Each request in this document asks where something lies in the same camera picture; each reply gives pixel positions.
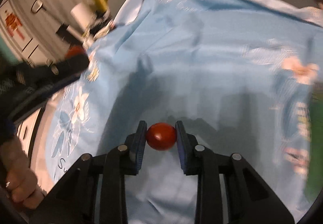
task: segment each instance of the flower print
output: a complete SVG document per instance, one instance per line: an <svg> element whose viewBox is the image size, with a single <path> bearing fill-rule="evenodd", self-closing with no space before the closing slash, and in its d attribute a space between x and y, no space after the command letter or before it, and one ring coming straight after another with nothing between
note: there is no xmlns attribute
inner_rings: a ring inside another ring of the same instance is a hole
<svg viewBox="0 0 323 224"><path fill-rule="evenodd" d="M287 57L283 60L282 69L291 70L297 83L311 85L317 77L319 67L316 64L303 66L297 56Z"/></svg>
<svg viewBox="0 0 323 224"><path fill-rule="evenodd" d="M270 71L280 68L282 61L294 54L289 46L282 45L274 39L268 40L269 47L251 48L250 45L242 47L242 57L251 60L256 65L269 65Z"/></svg>
<svg viewBox="0 0 323 224"><path fill-rule="evenodd" d="M88 94L82 94L82 87L79 89L79 94L75 97L74 101L74 114L72 116L72 124L75 124L77 118L79 117L81 121L84 120L84 103L85 100L88 98Z"/></svg>
<svg viewBox="0 0 323 224"><path fill-rule="evenodd" d="M308 107L306 103L303 103L303 102L296 103L296 114L297 114L297 120L298 120L298 123L297 123L298 133L302 138L310 142L311 124L309 121Z"/></svg>
<svg viewBox="0 0 323 224"><path fill-rule="evenodd" d="M89 82L94 82L99 77L99 73L100 73L99 68L95 66L91 71L91 73L88 76L86 76L86 79Z"/></svg>
<svg viewBox="0 0 323 224"><path fill-rule="evenodd" d="M86 79L89 82L94 82L98 77L99 77L99 68L98 68L98 62L95 60L94 55L95 55L95 50L90 54L89 56L89 65L88 65L88 70L90 71L90 74L86 76Z"/></svg>
<svg viewBox="0 0 323 224"><path fill-rule="evenodd" d="M303 178L307 177L309 154L305 149L285 148L285 159L293 164L293 170Z"/></svg>
<svg viewBox="0 0 323 224"><path fill-rule="evenodd" d="M90 61L90 63L88 64L88 69L92 69L92 67L94 66L96 60L94 59L96 51L93 50L93 52L90 54L90 56L88 57L88 60Z"/></svg>
<svg viewBox="0 0 323 224"><path fill-rule="evenodd" d="M56 141L53 141L52 145L52 158L62 154L65 139L68 139L72 132L73 125L69 115L65 111L61 111L59 115L59 123L57 124L53 134Z"/></svg>

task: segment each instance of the red tomato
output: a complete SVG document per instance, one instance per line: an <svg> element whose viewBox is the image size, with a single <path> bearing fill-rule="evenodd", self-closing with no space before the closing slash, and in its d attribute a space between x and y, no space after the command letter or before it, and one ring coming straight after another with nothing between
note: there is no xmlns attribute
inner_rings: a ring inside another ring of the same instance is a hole
<svg viewBox="0 0 323 224"><path fill-rule="evenodd" d="M153 149L167 150L176 142L176 129L167 123L154 124L148 129L146 140Z"/></svg>
<svg viewBox="0 0 323 224"><path fill-rule="evenodd" d="M84 48L80 45L71 46L65 55L65 59L71 58L72 56L79 54L85 54Z"/></svg>

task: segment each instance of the cabinet door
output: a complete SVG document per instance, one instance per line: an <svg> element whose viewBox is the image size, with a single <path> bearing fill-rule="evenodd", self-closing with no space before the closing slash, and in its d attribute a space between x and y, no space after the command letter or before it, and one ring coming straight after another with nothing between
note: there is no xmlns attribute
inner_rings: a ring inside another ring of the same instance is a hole
<svg viewBox="0 0 323 224"><path fill-rule="evenodd" d="M20 139L22 149L28 156L29 146L30 146L30 140L33 134L34 126L39 114L39 110L34 112L31 116L29 116L25 121L23 121L17 131L17 136Z"/></svg>
<svg viewBox="0 0 323 224"><path fill-rule="evenodd" d="M34 64L46 64L48 63L48 58L43 53L43 50L40 45L38 45L32 53L29 55L28 59Z"/></svg>

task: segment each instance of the finger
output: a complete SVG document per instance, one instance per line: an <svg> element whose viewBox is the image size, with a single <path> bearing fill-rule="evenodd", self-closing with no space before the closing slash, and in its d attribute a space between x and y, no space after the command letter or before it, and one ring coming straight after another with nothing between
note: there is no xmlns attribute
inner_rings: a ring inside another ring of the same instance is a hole
<svg viewBox="0 0 323 224"><path fill-rule="evenodd" d="M17 188L25 180L29 170L28 165L25 163L25 159L23 157L19 158L7 174L7 188L9 190Z"/></svg>
<svg viewBox="0 0 323 224"><path fill-rule="evenodd" d="M23 205L30 209L36 209L43 199L44 195L40 188L37 187L35 192L23 202Z"/></svg>
<svg viewBox="0 0 323 224"><path fill-rule="evenodd" d="M28 166L28 158L26 154L23 152L21 147L21 142L17 137L14 137L12 140L8 142L5 142L0 147L0 156L7 171L9 171L16 164L16 161L18 160L20 162L23 162L24 165L27 164Z"/></svg>
<svg viewBox="0 0 323 224"><path fill-rule="evenodd" d="M24 181L12 191L12 200L18 203L27 199L35 191L37 181L36 175L28 170Z"/></svg>

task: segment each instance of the blue fabric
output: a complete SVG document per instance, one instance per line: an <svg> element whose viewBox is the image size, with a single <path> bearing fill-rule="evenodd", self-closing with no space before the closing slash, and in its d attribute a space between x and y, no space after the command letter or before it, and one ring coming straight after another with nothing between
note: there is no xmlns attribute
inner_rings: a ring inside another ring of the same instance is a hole
<svg viewBox="0 0 323 224"><path fill-rule="evenodd" d="M322 28L246 0L143 0L134 22L88 50L88 71L65 89L48 171L56 182L82 153L123 143L140 120L182 120L200 144L244 156L299 220L310 206L308 95L321 73L311 68L307 79L285 66L320 66L322 38ZM194 223L196 187L176 146L146 145L139 175L126 178L129 223Z"/></svg>

